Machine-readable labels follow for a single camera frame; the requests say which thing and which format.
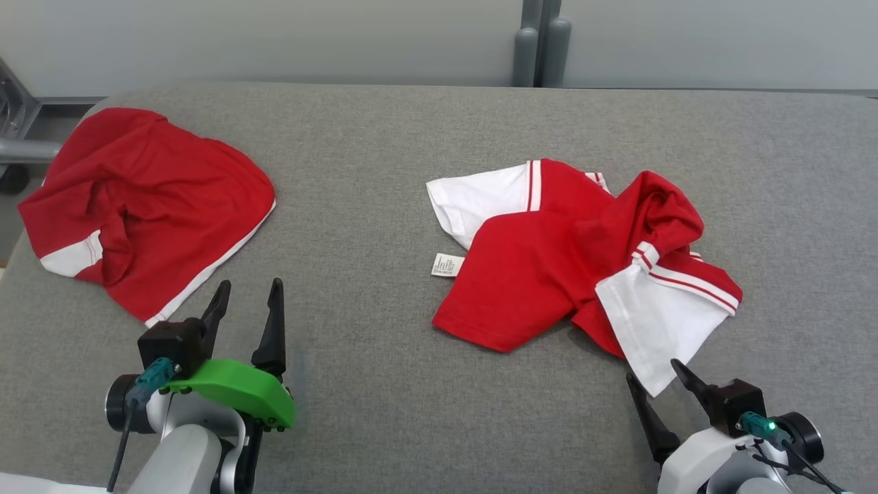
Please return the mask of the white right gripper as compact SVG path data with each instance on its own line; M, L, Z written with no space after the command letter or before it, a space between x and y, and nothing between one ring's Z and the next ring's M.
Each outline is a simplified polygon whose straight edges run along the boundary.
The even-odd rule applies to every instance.
M708 416L715 416L718 386L706 384L681 360L670 360L680 383L696 398ZM645 432L652 459L662 466L658 493L737 493L746 482L741 466L726 464L734 454L742 453L752 444L752 435L733 438L712 427L696 432L681 444L650 404L650 396L632 373L625 376L634 407Z

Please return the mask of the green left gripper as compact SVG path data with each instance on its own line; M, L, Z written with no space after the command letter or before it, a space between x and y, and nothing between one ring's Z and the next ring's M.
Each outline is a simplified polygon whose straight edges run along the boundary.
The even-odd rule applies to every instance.
M217 329L226 315L231 287L229 279L220 282L200 317L200 350L205 357L213 356ZM265 427L292 428L296 415L294 398L281 381L287 368L282 279L273 279L267 306L263 335L250 359L253 366L211 357L191 376L170 379L162 390L174 393L190 390L209 401L248 414Z

